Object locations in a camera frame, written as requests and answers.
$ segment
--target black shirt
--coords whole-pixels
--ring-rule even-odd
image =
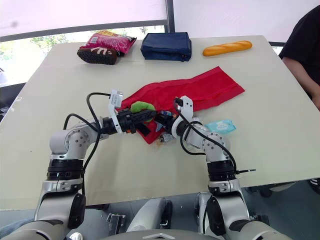
[[[295,25],[279,54],[302,64],[310,78],[320,85],[320,5]]]

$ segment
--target red towel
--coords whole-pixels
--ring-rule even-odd
[[[136,101],[152,104],[157,111],[176,112],[174,98],[187,96],[193,101],[193,111],[208,109],[220,105],[243,93],[245,90],[229,77],[220,67],[215,67],[205,73],[190,79],[179,79],[154,82],[140,88],[136,93],[126,98],[121,109],[130,108]],[[147,136],[141,135],[151,144],[162,131],[156,132],[155,121],[148,123],[151,132]]]

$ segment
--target white curtain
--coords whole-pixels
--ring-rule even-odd
[[[76,26],[165,19],[165,0],[0,0],[0,37]]]
[[[193,38],[264,35],[286,42],[319,0],[173,0],[176,32]]]

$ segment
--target light blue package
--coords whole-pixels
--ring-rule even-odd
[[[221,121],[213,121],[205,125],[211,132],[218,134],[227,134],[234,130],[236,127],[233,125],[232,121],[229,119]]]

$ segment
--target brown shoe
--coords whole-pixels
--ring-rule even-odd
[[[92,47],[80,48],[77,55],[85,62],[90,64],[114,65],[117,60],[117,51],[113,48]]]

